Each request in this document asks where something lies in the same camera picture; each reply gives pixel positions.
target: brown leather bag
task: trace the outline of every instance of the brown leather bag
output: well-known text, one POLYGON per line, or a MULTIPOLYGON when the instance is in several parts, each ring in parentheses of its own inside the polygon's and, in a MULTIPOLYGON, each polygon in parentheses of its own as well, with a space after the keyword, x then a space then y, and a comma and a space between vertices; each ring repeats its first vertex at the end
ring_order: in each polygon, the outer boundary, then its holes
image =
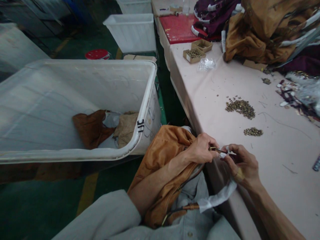
MULTIPOLYGON (((249 60, 272 64, 285 62, 296 45, 280 47, 285 40, 300 37, 306 20, 315 14, 320 0, 242 0, 245 13, 238 13, 229 20, 224 60, 235 55, 249 60)), ((304 30, 319 25, 311 24, 304 30)))
MULTIPOLYGON (((172 158, 187 149, 194 140, 195 136, 184 128, 163 125, 144 155, 128 192, 145 177, 162 168, 172 158)), ((162 225, 166 214, 171 210, 173 202, 179 196, 183 184, 189 179, 197 166, 197 163, 189 164, 184 171, 163 187, 157 196, 156 202, 148 209, 144 217, 145 225, 151 228, 157 228, 162 225)))
POLYGON ((90 115, 79 113, 72 117, 74 126, 84 146, 91 150, 110 137, 115 128, 107 128, 102 121, 106 118, 106 110, 98 110, 90 115))

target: cardboard box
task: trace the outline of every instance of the cardboard box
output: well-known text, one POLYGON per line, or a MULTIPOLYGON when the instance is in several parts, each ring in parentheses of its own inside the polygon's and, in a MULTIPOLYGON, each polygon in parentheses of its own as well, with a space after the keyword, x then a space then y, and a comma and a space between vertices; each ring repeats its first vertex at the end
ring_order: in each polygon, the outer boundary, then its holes
POLYGON ((255 63, 247 59, 244 61, 243 65, 249 68, 257 69, 261 72, 263 72, 263 70, 268 66, 267 64, 255 63))
POLYGON ((202 58, 205 58, 206 55, 199 48, 191 48, 191 50, 184 50, 183 51, 183 57, 190 63, 196 63, 196 62, 199 62, 202 58), (197 50, 199 53, 201 53, 201 57, 200 58, 191 58, 187 54, 187 52, 190 52, 190 51, 193 51, 193 50, 197 50))
POLYGON ((172 4, 170 6, 170 11, 171 12, 182 12, 182 7, 172 4))
POLYGON ((139 55, 132 55, 132 54, 127 54, 123 57, 123 60, 151 60, 153 62, 156 62, 157 59, 152 56, 139 56, 139 55))
POLYGON ((212 46, 213 46, 213 43, 208 42, 208 41, 206 41, 204 39, 200 39, 200 40, 197 40, 197 41, 194 41, 194 42, 191 43, 191 48, 199 48, 203 52, 210 51, 212 49, 212 46), (204 47, 204 48, 199 47, 198 46, 199 43, 205 45, 206 47, 204 47))

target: red lid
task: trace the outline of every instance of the red lid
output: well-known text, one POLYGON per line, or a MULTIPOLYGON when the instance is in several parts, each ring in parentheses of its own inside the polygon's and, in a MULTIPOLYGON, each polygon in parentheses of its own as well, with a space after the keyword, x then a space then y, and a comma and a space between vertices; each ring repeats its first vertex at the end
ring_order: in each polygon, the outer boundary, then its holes
POLYGON ((86 57, 86 59, 89 59, 89 60, 97 60, 97 59, 104 58, 107 55, 108 55, 108 51, 107 50, 105 50, 105 49, 95 49, 95 50, 92 50, 90 52, 87 52, 85 57, 86 57))

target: white plastic bin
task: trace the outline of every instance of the white plastic bin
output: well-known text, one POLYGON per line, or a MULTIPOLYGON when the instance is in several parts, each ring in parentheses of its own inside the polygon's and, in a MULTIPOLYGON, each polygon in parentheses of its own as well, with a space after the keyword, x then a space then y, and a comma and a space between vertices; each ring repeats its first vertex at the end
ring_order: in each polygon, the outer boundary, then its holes
POLYGON ((156 52, 153 14, 110 15, 103 24, 123 53, 156 52))
POLYGON ((1 72, 15 73, 39 59, 49 59, 49 56, 27 38, 15 23, 0 24, 1 72))
POLYGON ((152 13, 151 0, 117 0, 123 14, 152 13))
POLYGON ((0 84, 0 163, 144 154, 160 128, 156 70, 154 62, 139 60, 39 60, 27 65, 0 84), (72 116, 99 109, 139 111, 128 145, 84 149, 72 116))

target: hand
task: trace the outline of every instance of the hand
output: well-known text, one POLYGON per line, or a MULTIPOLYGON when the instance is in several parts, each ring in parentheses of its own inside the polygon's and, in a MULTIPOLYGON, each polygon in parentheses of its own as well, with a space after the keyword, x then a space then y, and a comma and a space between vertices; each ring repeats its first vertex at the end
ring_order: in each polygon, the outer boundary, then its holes
POLYGON ((209 147, 219 147, 217 141, 210 137, 206 133, 198 135, 196 140, 182 153, 184 154, 188 163, 207 163, 212 162, 215 157, 219 156, 219 153, 215 151, 209 151, 209 147))
POLYGON ((242 145, 230 144, 229 150, 237 154, 235 156, 236 163, 229 155, 222 160, 228 164, 236 182, 247 190, 254 190, 259 187, 261 182, 256 157, 249 153, 242 145))

